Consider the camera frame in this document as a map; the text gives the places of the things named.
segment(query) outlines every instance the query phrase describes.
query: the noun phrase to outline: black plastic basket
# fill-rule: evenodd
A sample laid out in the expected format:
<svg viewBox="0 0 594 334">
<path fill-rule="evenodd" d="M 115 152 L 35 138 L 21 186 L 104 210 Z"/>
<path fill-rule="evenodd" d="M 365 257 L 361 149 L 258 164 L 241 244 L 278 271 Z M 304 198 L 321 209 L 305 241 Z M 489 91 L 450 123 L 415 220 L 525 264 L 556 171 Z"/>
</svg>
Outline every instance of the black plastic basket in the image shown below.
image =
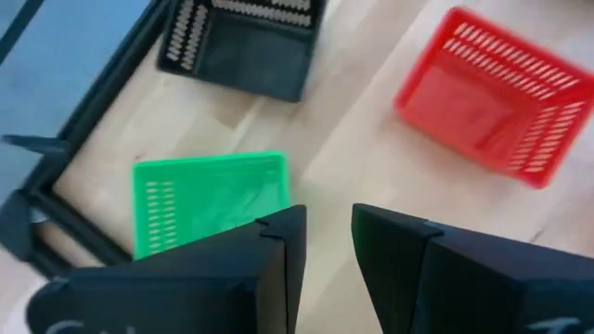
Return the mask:
<svg viewBox="0 0 594 334">
<path fill-rule="evenodd" d="M 300 100 L 325 0 L 174 0 L 160 70 Z"/>
</svg>

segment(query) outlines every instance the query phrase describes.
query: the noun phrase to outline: plastic basket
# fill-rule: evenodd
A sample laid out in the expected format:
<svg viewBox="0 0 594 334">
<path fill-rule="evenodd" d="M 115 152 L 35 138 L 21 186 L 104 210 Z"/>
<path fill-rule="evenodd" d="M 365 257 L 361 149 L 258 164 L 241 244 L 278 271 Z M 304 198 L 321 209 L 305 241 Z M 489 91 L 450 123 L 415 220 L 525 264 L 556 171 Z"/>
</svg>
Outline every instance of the plastic basket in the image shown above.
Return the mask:
<svg viewBox="0 0 594 334">
<path fill-rule="evenodd" d="M 174 0 L 163 71 L 291 102 L 301 98 L 325 0 Z"/>
<path fill-rule="evenodd" d="M 286 209 L 289 194 L 280 152 L 137 163 L 135 258 Z"/>
<path fill-rule="evenodd" d="M 461 154 L 543 187 L 593 100 L 591 75 L 456 7 L 395 106 L 409 123 Z"/>
</svg>

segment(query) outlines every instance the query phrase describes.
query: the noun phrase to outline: black plastic part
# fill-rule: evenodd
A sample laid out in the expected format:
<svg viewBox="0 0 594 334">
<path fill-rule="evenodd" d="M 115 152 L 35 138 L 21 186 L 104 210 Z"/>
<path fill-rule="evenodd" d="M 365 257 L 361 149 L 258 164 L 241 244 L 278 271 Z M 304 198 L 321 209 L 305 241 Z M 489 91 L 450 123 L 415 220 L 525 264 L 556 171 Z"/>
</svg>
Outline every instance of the black plastic part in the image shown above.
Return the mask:
<svg viewBox="0 0 594 334">
<path fill-rule="evenodd" d="M 43 276 L 62 275 L 72 266 L 35 235 L 28 200 L 13 192 L 0 208 L 0 243 Z"/>
<path fill-rule="evenodd" d="M 32 235 L 29 203 L 15 191 L 0 208 L 0 243 L 17 259 L 28 261 L 33 253 Z"/>
<path fill-rule="evenodd" d="M 36 11 L 31 7 L 34 4 L 41 4 L 41 1 L 29 0 L 26 5 L 29 9 L 24 7 L 21 10 L 21 13 L 26 11 L 28 14 L 21 16 L 19 13 L 19 18 L 30 19 Z M 31 171 L 22 189 L 16 190 L 16 195 L 0 206 L 0 242 L 18 259 L 29 262 L 47 278 L 63 275 L 72 265 L 37 236 L 32 210 L 47 215 L 52 223 L 104 264 L 128 263 L 132 259 L 130 254 L 54 194 L 52 187 L 161 35 L 169 8 L 168 0 L 153 0 L 148 5 L 56 138 L 3 137 L 8 144 L 41 153 L 43 158 Z M 20 27 L 15 30 L 20 35 L 24 26 L 18 22 L 13 26 Z M 10 47 L 1 45 L 0 56 L 6 55 L 16 39 L 12 37 L 10 41 Z"/>
<path fill-rule="evenodd" d="M 293 334 L 305 207 L 289 208 L 146 259 L 81 268 L 30 300 L 33 334 Z"/>
<path fill-rule="evenodd" d="M 353 207 L 356 259 L 384 333 L 408 333 L 429 240 L 443 233 L 421 219 L 365 204 Z"/>
<path fill-rule="evenodd" d="M 128 263 L 132 256 L 106 237 L 95 225 L 54 194 L 39 193 L 33 205 L 50 221 L 94 254 L 105 265 Z"/>
<path fill-rule="evenodd" d="M 34 135 L 3 135 L 2 141 L 34 153 L 55 154 L 61 157 L 66 157 L 71 147 L 66 140 Z"/>
<path fill-rule="evenodd" d="M 181 16 L 183 4 L 194 6 L 189 21 Z M 273 5 L 266 1 L 235 1 L 235 3 L 259 5 L 289 15 L 304 15 L 311 24 L 300 26 L 271 19 L 263 19 L 250 13 L 234 13 L 214 7 L 207 0 L 174 0 L 158 67 L 163 71 L 185 75 L 206 82 L 221 84 L 250 93 L 271 96 L 290 102 L 298 102 L 309 72 L 319 34 L 321 17 L 326 1 L 311 0 L 311 7 L 298 10 Z M 198 11 L 198 5 L 208 8 L 197 46 L 190 45 Z M 179 32 L 182 24 L 188 28 Z M 175 52 L 177 56 L 168 57 Z M 184 67 L 188 56 L 190 67 Z"/>
<path fill-rule="evenodd" d="M 19 40 L 20 35 L 25 31 L 25 28 L 27 28 L 27 25 L 43 2 L 44 0 L 27 0 L 20 8 L 19 13 L 12 20 L 12 23 L 0 39 L 0 65 L 2 65 L 2 62 Z"/>
<path fill-rule="evenodd" d="M 353 217 L 357 259 L 384 333 L 594 328 L 593 259 L 369 206 L 355 205 Z"/>
</svg>

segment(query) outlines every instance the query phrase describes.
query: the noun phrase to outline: wooden table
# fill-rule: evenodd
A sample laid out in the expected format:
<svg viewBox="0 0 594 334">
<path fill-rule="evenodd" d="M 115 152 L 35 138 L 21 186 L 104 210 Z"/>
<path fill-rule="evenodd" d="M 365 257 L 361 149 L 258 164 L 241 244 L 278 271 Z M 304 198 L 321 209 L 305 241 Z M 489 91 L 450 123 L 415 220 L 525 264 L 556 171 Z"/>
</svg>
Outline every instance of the wooden table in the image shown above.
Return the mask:
<svg viewBox="0 0 594 334">
<path fill-rule="evenodd" d="M 279 102 L 155 70 L 158 45 L 55 190 L 133 249 L 135 161 L 280 149 L 292 202 L 308 207 L 300 333 L 380 333 L 355 261 L 354 202 L 594 257 L 594 128 L 551 186 L 533 190 L 462 159 L 402 123 L 392 98 L 439 20 L 465 4 L 594 69 L 587 0 L 330 0 L 303 103 Z M 50 226 L 65 256 L 96 263 Z M 24 333 L 22 308 L 42 280 L 0 252 L 0 324 Z"/>
</svg>

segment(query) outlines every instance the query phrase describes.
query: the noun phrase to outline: basket slot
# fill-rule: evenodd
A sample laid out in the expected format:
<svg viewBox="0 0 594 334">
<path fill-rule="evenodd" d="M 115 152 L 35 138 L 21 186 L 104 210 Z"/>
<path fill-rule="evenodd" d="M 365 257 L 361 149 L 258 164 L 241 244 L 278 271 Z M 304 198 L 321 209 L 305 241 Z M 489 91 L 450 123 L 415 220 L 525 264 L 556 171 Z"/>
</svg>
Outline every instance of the basket slot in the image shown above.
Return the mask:
<svg viewBox="0 0 594 334">
<path fill-rule="evenodd" d="M 185 71 L 194 70 L 208 8 L 195 0 L 184 0 L 174 13 L 165 57 Z"/>
<path fill-rule="evenodd" d="M 562 153 L 567 136 L 580 115 L 588 112 L 587 101 L 543 108 L 512 154 L 508 169 L 534 176 L 544 173 Z"/>
<path fill-rule="evenodd" d="M 179 245 L 173 181 L 147 181 L 147 237 L 150 254 Z"/>
<path fill-rule="evenodd" d="M 539 102 L 582 82 L 524 46 L 479 24 L 462 21 L 442 49 L 523 95 Z"/>
<path fill-rule="evenodd" d="M 277 9 L 272 6 L 262 6 L 235 0 L 213 0 L 213 6 L 215 8 L 229 10 L 244 15 L 255 16 L 262 19 L 270 19 L 304 27 L 310 27 L 312 25 L 312 17 L 309 14 Z"/>
</svg>

